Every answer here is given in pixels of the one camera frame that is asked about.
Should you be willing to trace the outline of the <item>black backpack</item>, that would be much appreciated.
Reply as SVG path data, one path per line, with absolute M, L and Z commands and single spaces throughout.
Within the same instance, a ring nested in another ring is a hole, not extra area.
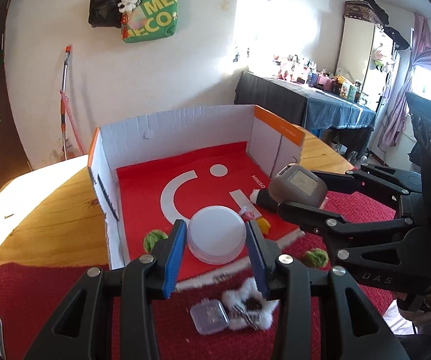
M 121 28 L 120 0 L 90 0 L 88 23 L 93 28 Z

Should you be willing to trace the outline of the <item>black white sock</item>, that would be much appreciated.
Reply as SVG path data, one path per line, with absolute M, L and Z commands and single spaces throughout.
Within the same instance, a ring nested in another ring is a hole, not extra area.
M 270 196 L 268 189 L 254 189 L 250 194 L 250 201 L 264 210 L 277 211 L 278 203 Z

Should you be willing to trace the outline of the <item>dark cloth covered desk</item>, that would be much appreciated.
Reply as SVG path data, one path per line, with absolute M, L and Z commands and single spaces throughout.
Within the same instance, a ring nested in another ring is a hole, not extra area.
M 234 103 L 258 105 L 316 136 L 331 130 L 346 156 L 361 158 L 375 129 L 376 114 L 365 106 L 306 85 L 243 72 Z

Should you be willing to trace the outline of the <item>red knitted mat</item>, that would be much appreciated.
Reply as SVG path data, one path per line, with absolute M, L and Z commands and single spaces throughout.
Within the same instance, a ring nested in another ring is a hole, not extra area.
M 78 279 L 85 267 L 0 266 L 0 320 L 5 356 L 22 359 L 40 330 Z M 161 359 L 270 359 L 279 311 L 272 312 L 269 328 L 256 329 L 243 316 L 230 312 L 239 301 L 243 284 L 254 317 L 256 302 L 250 269 L 219 283 L 172 293 L 166 301 L 154 301 L 154 321 Z

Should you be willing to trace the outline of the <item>white orange cardboard box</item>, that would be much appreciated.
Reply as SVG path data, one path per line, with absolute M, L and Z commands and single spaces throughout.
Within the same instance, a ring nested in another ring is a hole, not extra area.
M 305 134 L 259 106 L 206 106 L 99 127 L 88 154 L 106 217 L 113 269 L 142 255 L 150 231 L 169 232 L 207 206 L 250 207 L 286 165 L 301 158 Z

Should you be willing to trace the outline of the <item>grey square compact case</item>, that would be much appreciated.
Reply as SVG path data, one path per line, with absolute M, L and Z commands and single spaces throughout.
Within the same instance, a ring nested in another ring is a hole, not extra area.
M 277 203 L 291 201 L 320 207 L 328 187 L 315 173 L 291 163 L 277 173 L 268 185 L 268 193 Z

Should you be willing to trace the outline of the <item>clear small plastic box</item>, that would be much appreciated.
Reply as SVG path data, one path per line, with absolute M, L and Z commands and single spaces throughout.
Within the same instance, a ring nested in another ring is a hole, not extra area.
M 221 301 L 203 299 L 189 311 L 193 324 L 200 335 L 216 334 L 228 328 L 229 318 Z

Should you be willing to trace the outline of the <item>white round plastic jar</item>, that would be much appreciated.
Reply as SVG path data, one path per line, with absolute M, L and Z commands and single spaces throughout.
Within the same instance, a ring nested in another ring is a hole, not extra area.
M 211 205 L 189 220 L 187 243 L 199 261 L 224 265 L 236 260 L 245 246 L 245 222 L 225 206 Z

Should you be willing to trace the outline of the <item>green yarn ball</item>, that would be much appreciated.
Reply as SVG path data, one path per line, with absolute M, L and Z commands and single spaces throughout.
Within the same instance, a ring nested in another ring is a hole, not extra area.
M 150 254 L 155 245 L 163 240 L 166 240 L 168 235 L 160 229 L 154 229 L 146 233 L 143 238 L 143 249 L 146 254 Z
M 304 253 L 302 261 L 307 267 L 322 269 L 329 263 L 328 253 L 320 248 L 313 248 Z

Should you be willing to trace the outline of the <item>pink yellow small toy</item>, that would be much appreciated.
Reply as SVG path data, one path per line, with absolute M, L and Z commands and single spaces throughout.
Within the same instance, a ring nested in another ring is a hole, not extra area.
M 239 211 L 239 216 L 244 222 L 250 222 L 254 220 L 258 224 L 260 231 L 264 236 L 269 234 L 271 224 L 263 216 L 257 216 L 255 213 L 253 213 L 253 211 L 245 206 Z

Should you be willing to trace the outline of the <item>white wardrobe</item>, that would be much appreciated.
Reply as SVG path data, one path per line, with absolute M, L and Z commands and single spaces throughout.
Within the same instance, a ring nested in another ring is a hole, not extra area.
M 356 100 L 377 112 L 397 66 L 388 16 L 374 0 L 347 1 L 336 75 L 358 91 Z

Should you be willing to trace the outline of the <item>green tote bag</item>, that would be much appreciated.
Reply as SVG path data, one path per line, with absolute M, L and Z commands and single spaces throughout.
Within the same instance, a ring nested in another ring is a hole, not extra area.
M 168 38 L 177 24 L 178 0 L 141 0 L 132 12 L 122 14 L 121 38 L 125 43 Z

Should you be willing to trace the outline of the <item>white plush keychain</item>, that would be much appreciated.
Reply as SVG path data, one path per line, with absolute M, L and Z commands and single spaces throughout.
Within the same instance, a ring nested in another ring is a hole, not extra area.
M 130 13 L 141 4 L 141 0 L 120 0 L 118 11 L 122 14 Z

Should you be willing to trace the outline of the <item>white fluffy star hairclip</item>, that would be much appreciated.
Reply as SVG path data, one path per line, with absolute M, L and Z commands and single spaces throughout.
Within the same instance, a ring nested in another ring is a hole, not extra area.
M 247 278 L 239 289 L 223 292 L 221 301 L 228 315 L 228 328 L 232 331 L 270 329 L 279 304 L 277 300 L 268 301 L 263 297 L 253 277 Z

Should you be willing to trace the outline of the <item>red paper bag liner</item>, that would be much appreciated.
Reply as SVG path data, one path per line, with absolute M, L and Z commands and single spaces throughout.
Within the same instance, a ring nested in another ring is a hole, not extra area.
M 293 224 L 249 201 L 254 189 L 268 185 L 269 177 L 246 153 L 245 142 L 217 145 L 117 170 L 124 231 L 129 258 L 145 252 L 146 233 L 169 233 L 177 219 L 189 221 L 208 206 L 236 212 L 244 206 L 271 224 L 266 238 L 281 248 L 302 237 Z

